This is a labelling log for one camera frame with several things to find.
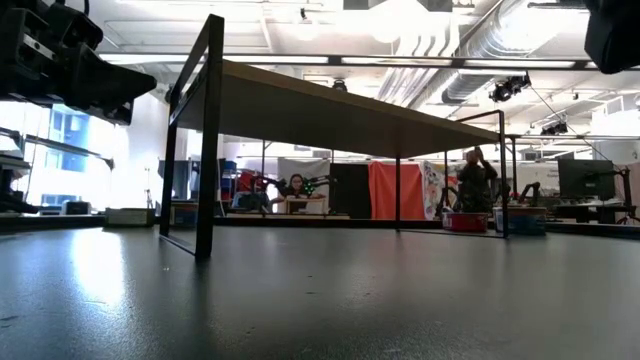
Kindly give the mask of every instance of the computer monitor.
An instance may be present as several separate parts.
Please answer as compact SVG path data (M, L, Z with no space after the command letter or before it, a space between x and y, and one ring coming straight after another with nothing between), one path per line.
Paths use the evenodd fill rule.
M613 163L608 160L558 159L560 196L597 196L600 200L609 200L616 196L612 172Z

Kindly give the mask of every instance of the person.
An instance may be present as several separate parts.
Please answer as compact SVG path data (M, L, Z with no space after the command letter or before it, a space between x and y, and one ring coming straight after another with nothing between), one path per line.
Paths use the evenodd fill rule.
M458 181L461 182L458 187L458 201L462 212L490 213L493 202L488 181L497 177L498 173L484 159L484 154L479 147L469 151L467 164L458 173Z
M300 174L293 174L289 179L289 186L287 186L278 197L269 201L269 208L274 204L284 202L287 198L295 199L322 199L325 196L318 193L309 193L304 187L304 178ZM289 213L296 213L300 209L306 208L306 203L291 203L289 205Z

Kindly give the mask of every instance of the shelf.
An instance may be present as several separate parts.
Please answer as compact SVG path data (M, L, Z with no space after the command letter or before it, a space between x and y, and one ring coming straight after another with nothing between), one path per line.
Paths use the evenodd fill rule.
M206 74L204 66L174 112L179 127L202 130ZM499 141L492 131L226 60L219 132L388 158Z

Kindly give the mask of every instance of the man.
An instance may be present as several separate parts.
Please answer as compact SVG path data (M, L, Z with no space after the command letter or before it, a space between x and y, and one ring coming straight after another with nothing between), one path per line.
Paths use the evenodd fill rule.
M484 154L479 147L469 151L467 165L458 173L458 180L462 182L458 187L458 202L462 212L490 213L493 201L488 181L497 177L498 173L484 160Z

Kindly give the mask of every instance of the orange curtain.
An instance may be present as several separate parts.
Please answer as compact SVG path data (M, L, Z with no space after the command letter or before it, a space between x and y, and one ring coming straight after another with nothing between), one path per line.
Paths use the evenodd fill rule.
M371 218L396 218L396 166L380 162L369 164ZM400 165L400 218L424 220L422 173L417 164Z

